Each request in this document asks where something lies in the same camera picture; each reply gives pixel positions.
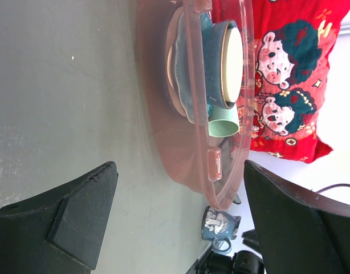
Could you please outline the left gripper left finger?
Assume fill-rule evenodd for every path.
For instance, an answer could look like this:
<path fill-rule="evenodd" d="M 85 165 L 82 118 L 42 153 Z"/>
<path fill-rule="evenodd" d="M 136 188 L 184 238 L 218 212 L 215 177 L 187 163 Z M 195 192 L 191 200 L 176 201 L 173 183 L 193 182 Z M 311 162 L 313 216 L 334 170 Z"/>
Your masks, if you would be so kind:
<path fill-rule="evenodd" d="M 91 273 L 116 191 L 115 162 L 0 208 L 0 273 Z"/>

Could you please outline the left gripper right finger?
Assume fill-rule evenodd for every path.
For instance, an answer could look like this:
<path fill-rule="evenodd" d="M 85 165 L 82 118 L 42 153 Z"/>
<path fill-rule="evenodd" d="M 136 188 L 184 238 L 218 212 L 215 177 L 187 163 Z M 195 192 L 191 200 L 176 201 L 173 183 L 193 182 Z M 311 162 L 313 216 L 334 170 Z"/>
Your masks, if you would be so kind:
<path fill-rule="evenodd" d="M 246 160 L 247 198 L 267 273 L 350 273 L 350 205 Z"/>

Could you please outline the blue speckled ceramic cup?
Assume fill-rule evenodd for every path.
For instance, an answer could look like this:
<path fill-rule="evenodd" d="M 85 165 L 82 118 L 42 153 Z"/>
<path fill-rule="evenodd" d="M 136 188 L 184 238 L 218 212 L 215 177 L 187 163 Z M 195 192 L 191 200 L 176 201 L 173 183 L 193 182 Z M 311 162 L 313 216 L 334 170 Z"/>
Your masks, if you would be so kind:
<path fill-rule="evenodd" d="M 232 250 L 231 241 L 236 239 L 240 223 L 241 216 L 207 206 L 202 218 L 201 237 L 211 242 L 214 251 L 227 255 Z"/>

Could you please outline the pale green cup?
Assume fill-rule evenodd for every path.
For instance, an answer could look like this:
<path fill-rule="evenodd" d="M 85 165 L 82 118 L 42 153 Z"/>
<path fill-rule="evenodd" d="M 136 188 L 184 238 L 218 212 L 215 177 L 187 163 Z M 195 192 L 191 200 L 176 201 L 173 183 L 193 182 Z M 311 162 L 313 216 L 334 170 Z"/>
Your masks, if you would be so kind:
<path fill-rule="evenodd" d="M 236 134 L 239 129 L 238 109 L 213 106 L 209 115 L 209 135 L 215 138 L 225 138 Z"/>

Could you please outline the white ceramic bowl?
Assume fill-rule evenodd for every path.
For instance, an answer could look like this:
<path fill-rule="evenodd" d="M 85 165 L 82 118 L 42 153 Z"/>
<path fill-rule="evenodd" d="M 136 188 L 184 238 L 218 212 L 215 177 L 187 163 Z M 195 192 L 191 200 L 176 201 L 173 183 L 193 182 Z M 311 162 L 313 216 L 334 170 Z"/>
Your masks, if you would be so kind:
<path fill-rule="evenodd" d="M 237 27 L 227 28 L 222 49 L 222 91 L 227 103 L 239 97 L 243 76 L 243 45 Z"/>

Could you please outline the teal scalloped ceramic plate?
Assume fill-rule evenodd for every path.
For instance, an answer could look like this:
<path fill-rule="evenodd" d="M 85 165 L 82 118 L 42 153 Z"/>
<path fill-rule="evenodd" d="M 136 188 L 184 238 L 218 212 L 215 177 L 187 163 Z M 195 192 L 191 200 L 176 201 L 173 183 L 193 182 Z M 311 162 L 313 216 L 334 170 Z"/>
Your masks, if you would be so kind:
<path fill-rule="evenodd" d="M 193 96 L 192 96 L 191 85 L 190 85 L 189 58 L 188 58 L 189 40 L 186 37 L 185 19 L 186 19 L 186 16 L 183 11 L 178 22 L 178 34 L 176 39 L 174 72 L 175 72 L 176 84 L 178 87 L 180 101 L 186 111 L 185 118 L 187 118 L 187 120 L 193 124 L 194 114 L 196 113 L 194 108 L 196 104 L 193 103 Z"/>

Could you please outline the dark blue ceramic bowl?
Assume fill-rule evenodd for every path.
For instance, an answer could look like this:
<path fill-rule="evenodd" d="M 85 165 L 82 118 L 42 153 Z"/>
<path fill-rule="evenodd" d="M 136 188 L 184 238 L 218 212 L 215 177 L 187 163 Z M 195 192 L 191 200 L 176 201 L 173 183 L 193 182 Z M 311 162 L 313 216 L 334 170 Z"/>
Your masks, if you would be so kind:
<path fill-rule="evenodd" d="M 222 61 L 226 31 L 235 27 L 234 21 L 227 20 L 202 30 L 207 103 L 224 109 L 231 109 L 234 106 L 234 103 L 226 101 L 223 91 Z"/>

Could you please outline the cream white ceramic plate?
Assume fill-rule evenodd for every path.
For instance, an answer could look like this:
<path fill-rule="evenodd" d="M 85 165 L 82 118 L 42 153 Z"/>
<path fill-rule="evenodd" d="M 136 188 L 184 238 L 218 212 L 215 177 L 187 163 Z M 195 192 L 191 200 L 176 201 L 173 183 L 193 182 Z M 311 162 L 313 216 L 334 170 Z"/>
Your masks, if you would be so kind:
<path fill-rule="evenodd" d="M 176 9 L 168 23 L 168 28 L 165 33 L 164 72 L 170 104 L 181 116 L 186 117 L 186 111 L 180 101 L 174 72 L 178 22 L 182 12 L 183 7 Z"/>

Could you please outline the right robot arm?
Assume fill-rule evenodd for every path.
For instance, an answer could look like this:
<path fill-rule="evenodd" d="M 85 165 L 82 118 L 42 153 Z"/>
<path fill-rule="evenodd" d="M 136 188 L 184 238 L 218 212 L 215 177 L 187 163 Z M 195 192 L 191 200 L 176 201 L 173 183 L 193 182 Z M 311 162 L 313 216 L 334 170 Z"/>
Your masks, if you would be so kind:
<path fill-rule="evenodd" d="M 251 251 L 241 250 L 234 253 L 233 257 L 221 254 L 215 250 L 214 243 L 225 239 L 231 246 L 231 241 L 237 237 L 238 228 L 228 235 L 210 236 L 205 229 L 201 230 L 202 237 L 211 242 L 211 246 L 197 259 L 186 273 L 265 273 L 263 260 Z"/>

